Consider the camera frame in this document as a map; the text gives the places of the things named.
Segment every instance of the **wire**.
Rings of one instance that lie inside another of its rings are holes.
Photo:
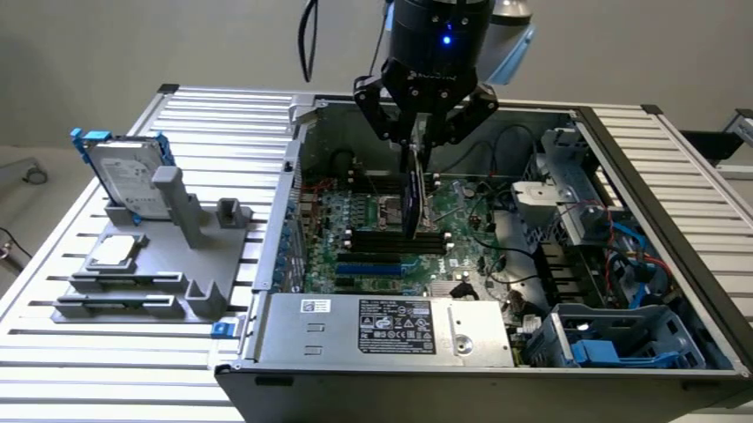
[[[492,276],[491,274],[490,274],[490,276],[491,276],[491,280],[492,280],[494,282],[496,282],[498,284],[503,284],[503,285],[515,285],[515,284],[518,284],[518,283],[520,283],[520,282],[524,282],[526,280],[535,279],[535,278],[539,277],[539,275],[530,275],[530,276],[526,276],[524,278],[520,278],[520,279],[518,279],[518,280],[508,280],[508,281],[504,281],[504,280],[498,280],[496,278],[494,278],[494,276]]]
[[[487,248],[487,249],[494,249],[495,251],[512,251],[512,252],[515,252],[515,253],[523,254],[527,258],[530,258],[530,260],[535,260],[535,259],[536,259],[536,258],[532,256],[532,254],[531,254],[528,251],[526,251],[524,249],[511,249],[511,248],[508,248],[508,247],[496,247],[496,246],[494,246],[494,245],[491,245],[491,244],[487,244],[487,243],[483,242],[482,240],[479,240],[479,239],[476,238],[476,236],[475,236],[474,233],[470,233],[470,236],[472,237],[472,240],[474,240],[475,242],[478,242],[479,245],[482,245],[482,247],[484,247],[484,248]]]
[[[373,74],[373,64],[376,64],[376,56],[379,56],[379,47],[381,46],[381,38],[384,36],[384,27],[387,26],[388,12],[384,10],[384,17],[381,19],[381,28],[379,29],[379,40],[376,40],[376,48],[373,49],[373,57],[371,58],[371,66],[368,67],[368,75]]]
[[[520,125],[519,123],[514,123],[512,125],[507,125],[504,128],[502,128],[499,135],[496,136],[496,139],[494,140],[494,145],[491,147],[491,163],[490,163],[490,168],[494,172],[496,172],[496,148],[499,146],[499,141],[502,140],[502,136],[504,135],[504,133],[508,130],[514,130],[514,129],[520,129],[523,130],[527,134],[528,134],[528,138],[530,138],[530,145],[532,147],[532,156],[534,156],[534,160],[535,160],[535,156],[539,153],[538,152],[538,146],[536,146],[536,138],[532,135],[532,130],[530,130],[530,128],[526,125]]]
[[[308,63],[305,61],[305,29],[308,27],[308,19],[313,12],[313,31],[311,38],[311,53],[308,55]],[[313,72],[313,57],[316,56],[316,33],[319,30],[319,0],[308,0],[303,8],[301,20],[297,24],[297,56],[301,63],[303,80],[311,82]]]
[[[671,278],[671,270],[668,269],[666,263],[652,257],[646,256],[643,256],[643,260],[646,260],[648,263],[654,263],[658,267],[660,267],[660,269],[663,269],[663,271],[667,273],[667,278]]]
[[[28,251],[25,250],[24,247],[21,247],[21,244],[18,244],[18,241],[16,240],[16,238],[13,237],[13,234],[10,234],[10,231],[8,231],[4,227],[0,226],[0,231],[5,232],[5,235],[8,235],[8,238],[10,239],[10,242],[18,247],[18,249],[21,250],[21,252],[28,256],[28,258],[32,258],[33,256],[28,253]]]

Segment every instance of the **power supply label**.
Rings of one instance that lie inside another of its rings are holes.
[[[360,300],[357,319],[361,353],[436,353],[429,301]]]

